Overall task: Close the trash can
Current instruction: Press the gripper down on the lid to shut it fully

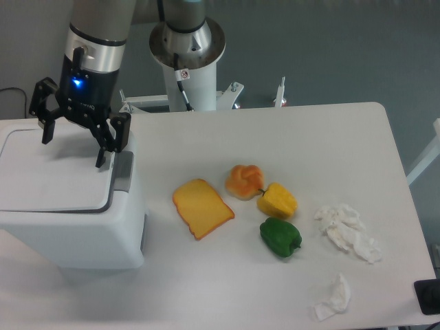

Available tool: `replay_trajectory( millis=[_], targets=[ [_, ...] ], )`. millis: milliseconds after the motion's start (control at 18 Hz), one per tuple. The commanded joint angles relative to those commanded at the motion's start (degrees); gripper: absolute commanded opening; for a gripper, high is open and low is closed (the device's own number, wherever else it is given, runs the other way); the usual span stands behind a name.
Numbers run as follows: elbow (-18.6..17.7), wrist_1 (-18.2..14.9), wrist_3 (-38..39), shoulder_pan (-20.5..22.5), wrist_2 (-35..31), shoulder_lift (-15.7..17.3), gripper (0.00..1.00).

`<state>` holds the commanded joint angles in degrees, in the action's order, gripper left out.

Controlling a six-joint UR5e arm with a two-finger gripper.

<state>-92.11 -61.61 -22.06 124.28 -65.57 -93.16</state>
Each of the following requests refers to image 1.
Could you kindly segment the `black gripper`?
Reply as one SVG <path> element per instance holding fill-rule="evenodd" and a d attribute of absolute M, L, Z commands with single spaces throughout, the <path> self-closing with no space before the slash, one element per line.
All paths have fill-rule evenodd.
<path fill-rule="evenodd" d="M 130 113 L 112 113 L 111 96 L 120 69 L 119 47 L 68 47 L 58 85 L 49 77 L 35 84 L 29 114 L 38 118 L 42 143 L 54 136 L 60 116 L 89 129 L 98 142 L 96 168 L 105 153 L 121 152 L 129 141 Z M 56 95 L 59 109 L 49 110 L 47 99 Z"/>

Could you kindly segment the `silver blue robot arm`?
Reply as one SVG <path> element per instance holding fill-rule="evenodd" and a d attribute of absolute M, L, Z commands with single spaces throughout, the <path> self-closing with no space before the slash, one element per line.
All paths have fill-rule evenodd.
<path fill-rule="evenodd" d="M 38 81 L 30 103 L 44 144 L 63 117 L 96 139 L 97 167 L 105 153 L 125 148 L 131 116 L 112 112 L 111 97 L 131 26 L 149 22 L 155 24 L 149 47 L 162 66 L 169 109 L 217 108 L 217 62 L 226 40 L 203 1 L 75 1 L 60 80 Z"/>

